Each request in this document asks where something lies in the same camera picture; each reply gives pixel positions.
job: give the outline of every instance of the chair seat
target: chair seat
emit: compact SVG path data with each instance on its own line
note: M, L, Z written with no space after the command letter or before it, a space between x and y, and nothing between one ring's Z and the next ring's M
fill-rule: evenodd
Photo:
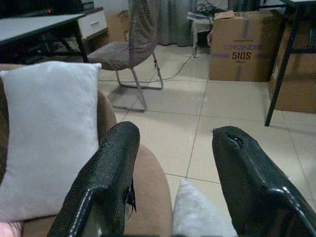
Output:
M110 71L130 68L128 42L112 42L88 55L90 63L101 63L102 69Z

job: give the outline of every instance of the white drawer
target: white drawer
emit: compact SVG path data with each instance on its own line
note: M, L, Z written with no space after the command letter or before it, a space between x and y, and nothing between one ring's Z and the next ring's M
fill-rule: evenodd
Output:
M87 37L107 27L104 11L98 11L96 13L79 18L78 24L82 39L86 39Z

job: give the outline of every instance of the black table leg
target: black table leg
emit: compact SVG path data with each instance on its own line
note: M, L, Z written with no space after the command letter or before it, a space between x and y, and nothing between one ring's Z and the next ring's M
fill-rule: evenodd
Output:
M266 118L265 126L269 126L270 125L271 117L272 117L273 111L274 111L276 103L277 103L277 97L278 97L278 94L279 94L280 89L281 89L281 85L282 85L283 77L284 77L284 74L285 74L287 62L288 62L288 59L290 57L290 54L292 53L293 44L294 44L294 41L295 41L295 38L296 38L296 33L297 33L297 30L298 30L299 22L300 22L300 20L302 18L302 15L304 14L304 12L305 12L305 6L298 7L298 9L296 11L296 16L295 16L295 19L294 19L294 23L293 23L293 26L292 26L291 33L290 33L290 37L288 39L288 43L287 43L287 46L286 46L286 49L285 49L285 53L284 53L284 56L283 56L283 59L282 59L280 71L279 71L279 74L277 76L276 88L275 88L275 91L274 91L274 94L273 94L273 97L272 97L272 101L270 103L270 107L269 107L268 115L267 115L267 118Z
M78 24L76 25L75 36L76 36L76 40L77 40L77 43L78 43L78 47L79 47L80 53L82 55L83 62L84 63L88 63L89 60L88 60L87 53L85 51L85 48L84 48L82 40L81 40L81 34L80 34L80 29L79 29Z

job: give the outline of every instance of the chair backrest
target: chair backrest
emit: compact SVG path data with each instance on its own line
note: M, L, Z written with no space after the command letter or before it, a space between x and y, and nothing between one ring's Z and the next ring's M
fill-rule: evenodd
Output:
M132 0L130 3L130 61L150 56L157 45L160 0Z

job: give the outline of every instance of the wall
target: wall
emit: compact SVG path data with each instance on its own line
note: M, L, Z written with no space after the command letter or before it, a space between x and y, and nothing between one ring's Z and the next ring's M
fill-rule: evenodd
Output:
M128 10L128 0L94 0L95 7L103 7L105 13Z

